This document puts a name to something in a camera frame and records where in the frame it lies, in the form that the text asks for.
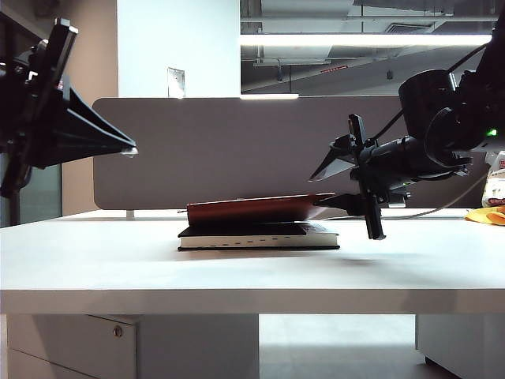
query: ceiling light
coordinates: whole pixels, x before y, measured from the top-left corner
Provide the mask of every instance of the ceiling light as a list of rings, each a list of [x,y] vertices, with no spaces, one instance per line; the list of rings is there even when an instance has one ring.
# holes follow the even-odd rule
[[[240,95],[242,100],[288,100],[297,99],[297,93],[261,93],[254,95]]]
[[[442,34],[244,34],[242,46],[345,46],[345,47],[404,47],[404,46],[480,46],[491,35]]]

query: black cable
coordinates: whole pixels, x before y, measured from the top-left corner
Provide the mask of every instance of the black cable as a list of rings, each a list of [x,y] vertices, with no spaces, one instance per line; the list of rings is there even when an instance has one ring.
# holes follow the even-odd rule
[[[472,58],[475,54],[477,54],[479,51],[484,50],[488,46],[488,43],[485,43],[484,45],[480,45],[477,49],[471,51],[467,55],[465,55],[463,58],[461,58],[459,61],[457,61],[454,65],[452,65],[449,69],[447,69],[448,73],[452,73],[455,69],[457,69],[460,65],[468,61],[470,58]],[[378,132],[374,137],[372,137],[372,140],[378,140],[380,137],[383,136],[384,133],[386,133],[394,124],[397,122],[401,117],[403,116],[403,109],[400,110],[394,116],[387,124],[386,126]]]
[[[403,109],[400,110],[400,112],[398,112],[396,114],[396,116],[394,116],[387,124],[386,126],[378,132],[378,134],[376,134],[374,137],[372,137],[373,140],[378,140],[384,133],[386,133],[394,124],[395,122],[398,121],[398,119],[400,117],[403,116]]]
[[[484,45],[479,46],[477,49],[471,51],[467,55],[465,55],[463,58],[461,58],[459,61],[457,61],[454,65],[452,65],[449,69],[447,69],[447,73],[452,73],[455,69],[457,69],[460,65],[468,61],[470,58],[472,58],[476,53],[479,51],[485,49],[488,46],[488,43],[485,43]]]

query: stacked books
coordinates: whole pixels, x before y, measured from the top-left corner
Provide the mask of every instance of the stacked books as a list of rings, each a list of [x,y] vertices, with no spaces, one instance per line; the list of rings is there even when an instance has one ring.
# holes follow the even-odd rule
[[[338,249],[336,231],[321,222],[305,221],[324,210],[313,203],[331,196],[334,194],[190,204],[189,227],[178,236],[179,249]]]

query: cable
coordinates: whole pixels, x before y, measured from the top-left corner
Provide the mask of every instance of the cable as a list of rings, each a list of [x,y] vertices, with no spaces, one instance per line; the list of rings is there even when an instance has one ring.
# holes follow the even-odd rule
[[[461,58],[459,61],[457,61],[454,65],[452,65],[449,69],[447,69],[447,73],[452,73],[455,69],[457,69],[460,65],[468,61],[470,58],[472,58],[476,53],[479,51],[485,49],[489,43],[485,43],[484,45],[480,45],[477,49],[471,51],[467,55],[465,55],[463,58]]]
[[[387,131],[388,131],[388,130],[389,130],[389,129],[390,129],[390,128],[391,128],[391,127],[395,124],[395,122],[397,122],[397,121],[400,119],[400,117],[402,117],[402,116],[403,116],[403,109],[401,109],[401,110],[400,110],[400,112],[398,112],[398,113],[396,114],[396,116],[394,116],[394,117],[393,117],[393,118],[392,118],[392,119],[391,119],[391,120],[390,120],[390,121],[386,124],[386,126],[385,126],[385,127],[384,127],[381,131],[379,131],[379,132],[378,132],[378,134],[376,134],[374,137],[372,137],[372,139],[373,139],[373,140],[378,140],[380,137],[382,137],[382,135],[383,135],[384,133],[386,133],[386,132],[387,132]]]
[[[457,61],[454,65],[452,65],[449,69],[447,69],[447,73],[452,73],[455,69],[457,69],[460,65],[468,61],[470,58],[472,58],[476,53],[478,53],[481,50],[484,50],[488,46],[488,43],[485,43],[484,45],[480,45],[477,49],[471,51],[467,55],[465,55],[463,58],[461,58],[459,61]],[[374,137],[372,137],[372,140],[376,141],[380,137],[383,136],[384,133],[386,133],[394,124],[397,122],[401,117],[403,116],[403,109],[400,110],[394,116],[387,124],[386,126],[378,132]]]
[[[416,219],[417,217],[421,217],[421,216],[426,216],[426,215],[429,215],[431,213],[435,213],[435,212],[438,212],[438,211],[441,211],[445,208],[449,208],[451,205],[453,205],[454,203],[460,201],[464,196],[466,196],[471,190],[473,190],[475,187],[477,187],[484,179],[486,179],[488,177],[488,174],[484,174],[482,175],[478,180],[475,181],[474,184],[472,184],[470,187],[468,187],[468,189],[466,189],[465,192],[463,192],[461,195],[459,195],[458,197],[456,197],[454,200],[442,205],[441,207],[437,208],[437,209],[433,209],[431,211],[427,211],[427,212],[422,212],[422,213],[416,213],[414,215],[408,215],[408,216],[385,216],[385,217],[380,217],[382,220],[411,220],[411,219]],[[329,219],[325,219],[325,220],[328,220],[328,221],[331,221],[331,220],[362,220],[364,217],[363,216],[344,216],[344,217],[331,217]]]
[[[445,209],[445,208],[449,208],[451,205],[453,205],[457,201],[460,201],[471,190],[473,190],[475,187],[477,187],[479,184],[481,184],[481,182],[484,179],[486,179],[487,177],[488,177],[487,173],[484,174],[484,175],[482,175],[478,180],[475,181],[474,184],[472,184],[470,187],[468,187],[468,189],[466,189],[465,192],[463,192],[461,195],[459,195],[458,197],[456,197],[453,201],[450,201],[447,204],[442,205],[441,207],[439,207],[437,209],[433,209],[432,211],[422,212],[422,213],[418,213],[418,214],[410,215],[410,216],[390,216],[387,219],[388,220],[410,220],[410,219],[415,219],[415,218],[420,217],[420,216],[425,216],[425,215],[429,215],[431,213],[435,213],[435,212],[441,211],[442,209]]]

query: black book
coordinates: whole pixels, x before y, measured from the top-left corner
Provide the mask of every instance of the black book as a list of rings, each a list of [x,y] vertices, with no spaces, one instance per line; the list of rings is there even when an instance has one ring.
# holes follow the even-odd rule
[[[338,249],[336,231],[316,222],[191,226],[180,250]]]

